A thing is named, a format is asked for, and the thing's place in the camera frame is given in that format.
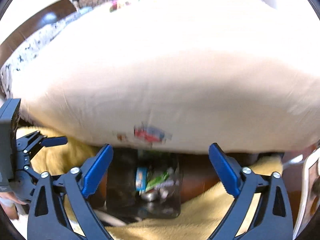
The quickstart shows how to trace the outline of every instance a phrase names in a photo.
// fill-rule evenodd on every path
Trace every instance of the person's hand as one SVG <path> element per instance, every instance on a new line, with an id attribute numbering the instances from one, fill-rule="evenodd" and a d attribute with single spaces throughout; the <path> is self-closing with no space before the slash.
<path id="1" fill-rule="evenodd" d="M 2 192 L 0 193 L 0 198 L 4 200 L 3 201 L 4 203 L 3 203 L 0 199 L 0 204 L 4 212 L 7 214 L 8 218 L 12 220 L 19 219 L 14 203 L 21 204 L 21 205 L 25 205 L 25 203 L 23 201 L 18 200 L 18 198 L 13 192 L 5 192 L 5 193 Z"/>

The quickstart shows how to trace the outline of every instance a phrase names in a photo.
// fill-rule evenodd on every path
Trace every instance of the fuzzy yellow fabric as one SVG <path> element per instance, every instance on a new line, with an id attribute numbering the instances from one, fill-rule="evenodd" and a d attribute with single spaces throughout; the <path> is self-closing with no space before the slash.
<path id="1" fill-rule="evenodd" d="M 18 131 L 20 136 L 28 134 L 36 128 L 23 128 Z M 61 136 L 49 129 L 39 129 L 48 136 Z M 97 153 L 95 147 L 89 147 L 72 138 L 64 146 L 43 148 L 32 160 L 33 168 L 37 172 L 48 171 L 53 174 L 66 173 L 74 166 L 81 165 L 85 159 Z M 278 157 L 264 157 L 260 159 L 252 170 L 255 173 L 270 175 L 273 171 L 282 173 L 281 159 Z M 238 235 L 249 227 L 260 194 L 255 194 L 247 216 Z M 206 240 L 218 226 L 227 213 L 233 197 L 226 193 L 221 183 L 182 205 L 181 215 L 173 220 L 147 219 L 125 227 L 106 228 L 115 239 L 122 240 Z M 71 208 L 65 203 L 68 216 L 72 219 Z M 80 227 L 75 227 L 77 233 L 83 235 Z"/>

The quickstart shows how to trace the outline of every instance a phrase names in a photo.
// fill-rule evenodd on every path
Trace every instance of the metal bolt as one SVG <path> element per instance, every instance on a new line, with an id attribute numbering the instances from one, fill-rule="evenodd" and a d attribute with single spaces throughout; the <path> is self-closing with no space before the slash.
<path id="1" fill-rule="evenodd" d="M 252 171 L 251 171 L 250 168 L 244 167 L 244 168 L 242 169 L 242 172 L 245 173 L 245 174 L 250 174 Z"/>
<path id="2" fill-rule="evenodd" d="M 43 178 L 43 179 L 48 177 L 48 176 L 49 176 L 49 172 L 47 172 L 47 171 L 41 173 L 41 178 Z"/>
<path id="3" fill-rule="evenodd" d="M 72 174 L 77 174 L 79 171 L 80 171 L 80 169 L 79 169 L 78 167 L 74 167 L 74 168 L 72 168 L 72 169 L 70 170 L 70 172 L 71 172 Z"/>
<path id="4" fill-rule="evenodd" d="M 272 176 L 274 176 L 274 177 L 277 178 L 277 179 L 281 178 L 281 175 L 280 175 L 279 172 L 274 172 L 274 173 L 272 173 Z"/>

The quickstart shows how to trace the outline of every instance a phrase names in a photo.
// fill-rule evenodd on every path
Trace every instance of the white object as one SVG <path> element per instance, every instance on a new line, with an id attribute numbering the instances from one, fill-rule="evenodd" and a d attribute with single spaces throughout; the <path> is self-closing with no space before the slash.
<path id="1" fill-rule="evenodd" d="M 319 140 L 320 28 L 261 0 L 108 12 L 68 25 L 17 73 L 22 113 L 94 145 L 268 152 Z"/>

